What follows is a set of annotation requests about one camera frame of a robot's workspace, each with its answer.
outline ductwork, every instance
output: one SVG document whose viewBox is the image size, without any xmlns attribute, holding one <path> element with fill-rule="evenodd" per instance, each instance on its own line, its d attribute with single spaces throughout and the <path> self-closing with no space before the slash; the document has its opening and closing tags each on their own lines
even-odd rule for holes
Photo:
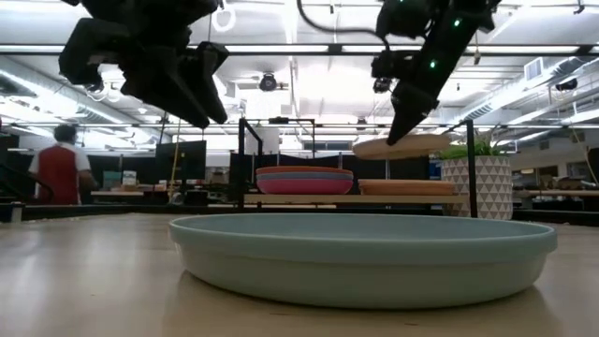
<svg viewBox="0 0 599 337">
<path fill-rule="evenodd" d="M 93 99 L 87 97 L 86 95 L 76 91 L 75 89 L 72 89 L 58 81 L 55 81 L 45 75 L 42 75 L 9 57 L 0 56 L 0 73 L 2 73 L 4 76 L 8 78 L 13 79 L 14 81 L 30 83 L 34 86 L 44 89 L 45 91 L 49 91 L 51 93 L 51 96 L 58 100 L 58 103 L 64 103 L 68 106 L 80 106 L 81 108 L 84 108 L 91 114 L 97 115 L 98 117 L 101 117 L 103 120 L 110 121 L 110 123 L 140 123 L 140 121 L 129 116 L 128 114 L 115 110 L 104 103 L 96 102 Z M 151 136 L 160 136 L 160 132 L 158 132 L 158 130 L 146 129 L 145 131 Z"/>
<path fill-rule="evenodd" d="M 476 119 L 532 95 L 543 88 L 559 84 L 571 77 L 577 77 L 586 66 L 596 60 L 597 58 L 593 56 L 569 57 L 559 61 L 545 58 L 545 67 L 540 76 L 529 81 L 525 78 L 525 75 L 517 77 L 464 108 L 450 123 L 456 124 L 463 120 Z"/>
</svg>

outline person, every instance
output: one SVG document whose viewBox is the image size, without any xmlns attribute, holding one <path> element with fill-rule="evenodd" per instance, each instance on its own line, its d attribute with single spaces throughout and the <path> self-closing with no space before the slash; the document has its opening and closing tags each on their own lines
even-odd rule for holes
<svg viewBox="0 0 599 337">
<path fill-rule="evenodd" d="M 96 188 L 90 161 L 85 152 L 75 146 L 75 126 L 59 125 L 54 129 L 54 138 L 56 144 L 37 153 L 29 168 L 29 173 L 47 184 L 53 192 L 50 199 L 50 192 L 37 186 L 37 198 L 51 205 L 78 205 L 80 187 Z"/>
</svg>

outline potted plant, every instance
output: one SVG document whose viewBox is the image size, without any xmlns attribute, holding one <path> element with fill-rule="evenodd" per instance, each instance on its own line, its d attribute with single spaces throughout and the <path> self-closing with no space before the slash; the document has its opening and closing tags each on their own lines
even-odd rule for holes
<svg viewBox="0 0 599 337">
<path fill-rule="evenodd" d="M 510 220 L 513 213 L 512 169 L 509 158 L 500 153 L 488 135 L 475 137 L 476 201 L 478 217 Z M 458 194 L 468 195 L 468 149 L 466 144 L 452 145 L 439 154 L 442 159 L 442 179 L 456 185 Z M 447 204 L 444 213 L 470 216 L 470 203 Z"/>
</svg>

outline ceiling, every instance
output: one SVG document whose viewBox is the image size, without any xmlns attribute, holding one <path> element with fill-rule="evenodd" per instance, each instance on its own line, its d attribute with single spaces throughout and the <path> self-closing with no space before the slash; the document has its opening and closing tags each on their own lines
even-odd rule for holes
<svg viewBox="0 0 599 337">
<path fill-rule="evenodd" d="M 584 3 L 587 6 L 585 11 L 575 15 L 575 0 L 504 0 L 494 15 L 496 29 L 488 35 L 480 33 L 478 42 L 483 46 L 596 44 L 599 41 L 599 0 L 586 0 Z M 332 14 L 330 4 L 334 5 Z M 380 9 L 380 3 L 372 0 L 310 0 L 305 1 L 304 5 L 306 13 L 313 20 L 327 26 L 336 26 L 338 29 L 374 27 Z M 0 46 L 62 46 L 68 40 L 78 19 L 86 16 L 81 7 L 70 7 L 59 1 L 0 0 Z M 211 17 L 205 17 L 194 23 L 192 29 L 194 44 L 204 40 L 226 45 L 378 43 L 369 35 L 333 35 L 315 31 L 298 17 L 295 1 L 288 0 L 229 0 L 226 2 L 224 13 L 217 12 Z M 402 37 L 390 39 L 392 44 L 421 42 Z M 50 91 L 55 95 L 64 95 L 71 101 L 76 101 L 79 106 L 89 108 L 83 115 L 74 117 L 80 123 L 106 123 L 108 126 L 118 123 L 154 124 L 158 123 L 163 115 L 164 112 L 160 109 L 145 105 L 135 98 L 122 96 L 118 90 L 111 90 L 108 95 L 97 96 L 85 93 L 82 88 L 71 86 L 59 75 L 57 59 L 54 55 L 4 52 L 4 56 L 0 55 L 0 71 L 10 71 L 10 74 L 25 79 L 28 83 L 52 88 Z M 578 88 L 574 91 L 552 90 L 549 93 L 548 84 L 552 87 L 554 83 L 548 81 L 517 93 L 507 92 L 519 82 L 521 84 L 524 66 L 534 59 L 532 56 L 483 57 L 480 64 L 475 66 L 472 57 L 463 57 L 439 96 L 439 109 L 433 111 L 424 123 L 454 123 L 466 115 L 471 115 L 473 111 L 480 110 L 476 108 L 481 104 L 488 104 L 492 109 L 485 110 L 482 114 L 478 113 L 480 116 L 475 116 L 475 123 L 507 124 L 521 118 L 522 115 L 555 105 L 560 100 L 567 100 L 569 103 L 558 107 L 559 110 L 549 110 L 533 119 L 523 118 L 521 124 L 546 125 L 571 118 L 578 110 L 573 111 L 573 102 L 568 99 L 590 92 L 596 87 L 596 66 L 592 59 L 586 60 L 584 66 L 577 67 L 572 73 L 560 77 L 562 80 L 576 77 Z M 559 65 L 563 60 L 564 57 L 546 58 L 544 63 L 550 71 L 550 66 Z M 367 118 L 372 124 L 387 124 L 392 120 L 394 111 L 389 104 L 389 95 L 373 93 L 371 61 L 371 56 L 345 55 L 231 56 L 217 71 L 215 80 L 229 113 L 229 120 L 233 122 L 245 111 L 248 118 L 285 115 L 315 118 L 328 124 L 355 123 L 358 118 Z M 114 88 L 118 89 L 122 84 L 122 73 L 115 66 L 102 66 L 101 72 L 105 82 Z M 291 91 L 262 93 L 257 89 L 257 80 L 265 72 L 273 73 L 279 82 L 294 82 L 293 108 Z M 497 102 L 499 97 L 502 97 L 501 102 Z M 579 102 L 580 107 L 584 107 L 584 110 L 594 109 L 594 97 L 595 94 L 586 96 L 584 102 Z M 5 121 L 18 120 L 19 123 L 26 123 L 43 120 L 40 116 L 34 118 L 34 111 L 29 113 L 26 110 L 20 110 L 21 117 L 14 118 L 14 113 L 7 112 L 7 105 L 15 103 L 7 98 L 4 102 L 5 107 L 0 109 L 0 114 L 4 115 Z M 48 123 L 64 120 L 60 111 L 50 111 L 45 116 Z M 578 118 L 576 121 L 590 123 L 594 114 L 589 114 L 588 117 Z M 178 122 L 172 116 L 169 121 L 175 124 Z M 109 147 L 152 148 L 155 143 L 152 139 L 159 137 L 159 131 L 155 128 L 146 127 L 136 133 L 136 128 L 108 126 L 104 131 L 88 130 L 94 132 L 95 138 L 90 139 L 96 139 L 98 147 L 106 148 L 107 144 L 102 144 L 102 141 L 115 138 Z M 117 133 L 111 134 L 106 129 Z M 281 132 L 286 133 L 287 137 L 297 137 L 297 132 L 292 131 L 282 129 Z M 423 132 L 438 131 L 440 128 L 430 127 Z M 229 139 L 227 143 L 234 147 L 235 132 L 236 126 L 210 127 L 205 131 L 205 135 Z M 362 133 L 381 137 L 385 132 L 384 127 L 376 127 Z M 505 136 L 508 139 L 520 139 L 531 132 L 533 131 L 510 131 L 506 132 Z M 136 141 L 129 140 L 131 134 L 135 134 Z M 167 137 L 176 134 L 176 128 L 167 129 Z M 197 139 L 201 130 L 184 128 L 181 134 L 183 140 Z M 317 132 L 320 139 L 355 139 L 347 134 L 347 128 L 333 127 L 319 129 Z M 221 140 L 218 142 L 218 146 L 224 146 Z"/>
</svg>

